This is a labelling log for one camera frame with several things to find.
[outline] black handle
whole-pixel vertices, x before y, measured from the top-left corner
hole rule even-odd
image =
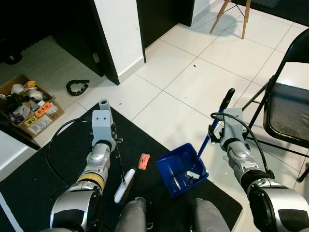
[[[234,88],[230,88],[230,90],[227,92],[225,98],[223,99],[221,105],[220,105],[220,110],[224,110],[227,108],[227,106],[229,105],[229,103],[231,102],[231,98],[235,93],[235,89]]]

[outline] floor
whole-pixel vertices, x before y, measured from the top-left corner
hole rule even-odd
[[[35,142],[43,147],[51,138],[56,128],[64,120],[77,117],[80,110],[84,110],[77,101],[81,96],[71,96],[66,91],[66,84],[72,79],[90,80],[85,93],[90,92],[95,86],[102,83],[106,77],[100,77],[75,59],[66,50],[60,47],[53,37],[49,36],[22,52],[22,60],[15,65],[0,63],[0,85],[14,77],[25,74],[29,79],[35,80],[44,90],[56,98],[59,105],[65,110],[61,119],[55,121],[51,128],[47,128],[34,138]]]
[[[211,124],[210,114],[218,110],[226,92],[233,87],[236,92],[230,107],[242,107],[274,74],[291,41],[307,28],[251,10],[242,40],[243,16],[233,8],[210,34],[220,7],[214,7],[190,28],[175,26],[148,47],[145,66],[121,85],[105,79],[82,95],[67,108],[63,118],[41,134],[40,143],[47,143],[63,122],[80,116],[100,99],[107,98],[115,110],[168,149],[191,143],[198,150]],[[309,89],[309,66],[287,64],[279,82]],[[247,123],[255,108],[252,104],[244,112]],[[308,154],[308,149],[268,136],[262,123],[260,115],[253,127],[258,138]],[[256,146],[250,146],[262,166]],[[263,150],[276,179],[309,201],[309,178],[303,183],[296,181],[309,159],[269,146],[263,146]],[[202,159],[210,173],[209,180],[243,207],[233,231],[257,232],[246,194],[224,156],[218,145],[207,145]]]

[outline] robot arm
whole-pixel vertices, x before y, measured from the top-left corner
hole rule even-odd
[[[107,100],[92,113],[93,142],[82,174],[56,200],[50,216],[50,231],[95,232],[103,227],[102,195],[110,167],[110,155],[116,147],[116,132]]]
[[[242,120],[241,109],[226,109],[224,113]],[[255,226],[262,232],[309,231],[306,200],[259,168],[249,146],[245,145],[240,123],[227,116],[216,118],[224,121],[220,147],[227,152],[228,163],[247,194]]]

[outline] cardboard box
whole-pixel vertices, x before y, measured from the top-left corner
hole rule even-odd
[[[30,81],[25,75],[20,75],[10,82],[2,85],[0,87],[0,94],[11,94],[11,89],[14,84],[24,85]],[[60,107],[58,102],[51,95],[49,95],[44,89],[42,89],[37,83],[36,87],[39,91],[43,92],[46,96],[49,97],[49,100],[46,101],[45,105],[40,107],[35,113],[30,113],[26,120],[21,122],[18,125],[15,125],[7,114],[5,114],[1,109],[1,114],[7,118],[14,126],[23,130],[25,133],[29,134],[32,138],[40,134],[45,128],[50,124],[56,121],[61,115],[64,114],[63,109]]]

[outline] black folding chair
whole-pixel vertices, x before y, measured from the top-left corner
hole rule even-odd
[[[277,139],[309,148],[309,90],[276,83],[286,62],[309,63],[309,29],[298,35],[289,46],[285,56],[275,75],[250,99],[242,108],[244,111],[252,102],[259,106],[249,123],[252,128],[256,118],[264,106],[263,126],[266,132]],[[261,102],[255,99],[263,92],[265,94]],[[274,146],[298,155],[309,157],[287,148],[259,141],[263,144]],[[302,182],[309,174],[309,167],[297,180]]]

